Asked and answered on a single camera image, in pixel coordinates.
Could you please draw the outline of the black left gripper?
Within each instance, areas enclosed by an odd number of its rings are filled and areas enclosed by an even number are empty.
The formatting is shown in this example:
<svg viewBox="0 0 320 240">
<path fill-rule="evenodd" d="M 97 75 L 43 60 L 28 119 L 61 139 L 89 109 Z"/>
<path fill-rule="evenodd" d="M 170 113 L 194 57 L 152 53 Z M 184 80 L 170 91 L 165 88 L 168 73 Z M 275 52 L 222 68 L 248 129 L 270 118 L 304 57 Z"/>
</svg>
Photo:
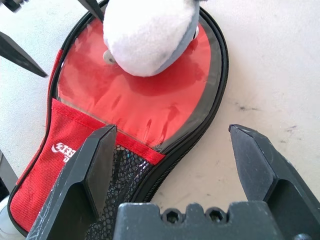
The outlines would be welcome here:
<svg viewBox="0 0 320 240">
<path fill-rule="evenodd" d="M 11 12 L 17 12 L 27 2 L 28 0 L 0 0 L 0 5 L 5 6 Z M 42 78 L 48 76 L 26 51 L 3 32 L 0 33 L 0 56 Z"/>
</svg>

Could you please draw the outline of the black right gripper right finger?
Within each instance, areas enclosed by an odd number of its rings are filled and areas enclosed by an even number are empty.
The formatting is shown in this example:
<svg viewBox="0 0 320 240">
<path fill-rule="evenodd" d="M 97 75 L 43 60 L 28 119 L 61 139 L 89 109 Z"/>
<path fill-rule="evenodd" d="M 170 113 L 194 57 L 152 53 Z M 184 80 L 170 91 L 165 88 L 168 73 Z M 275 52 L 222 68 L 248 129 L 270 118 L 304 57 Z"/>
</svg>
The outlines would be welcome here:
<svg viewBox="0 0 320 240">
<path fill-rule="evenodd" d="M 240 183 L 249 201 L 267 204 L 286 240 L 320 238 L 320 202 L 294 166 L 258 131 L 231 124 Z"/>
</svg>

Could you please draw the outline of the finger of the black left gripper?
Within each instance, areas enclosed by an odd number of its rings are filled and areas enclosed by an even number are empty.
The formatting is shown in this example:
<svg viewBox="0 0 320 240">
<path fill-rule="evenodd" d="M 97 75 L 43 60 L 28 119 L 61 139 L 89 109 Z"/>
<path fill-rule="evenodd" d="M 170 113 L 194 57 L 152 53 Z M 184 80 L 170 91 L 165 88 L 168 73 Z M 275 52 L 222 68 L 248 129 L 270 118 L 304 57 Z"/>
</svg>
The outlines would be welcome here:
<svg viewBox="0 0 320 240">
<path fill-rule="evenodd" d="M 99 20 L 104 19 L 104 14 L 96 0 L 78 0 L 78 2 L 85 7 L 93 16 Z"/>
</svg>

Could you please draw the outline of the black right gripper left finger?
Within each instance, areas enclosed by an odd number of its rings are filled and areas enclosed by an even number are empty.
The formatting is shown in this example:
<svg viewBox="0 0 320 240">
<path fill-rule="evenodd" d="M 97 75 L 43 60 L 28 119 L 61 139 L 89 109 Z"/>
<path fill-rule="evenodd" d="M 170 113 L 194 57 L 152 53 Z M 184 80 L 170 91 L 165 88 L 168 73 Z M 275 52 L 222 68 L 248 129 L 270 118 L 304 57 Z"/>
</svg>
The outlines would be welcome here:
<svg viewBox="0 0 320 240">
<path fill-rule="evenodd" d="M 117 127 L 86 138 L 66 163 L 39 212 L 28 240 L 83 240 L 102 214 L 112 177 Z"/>
</svg>

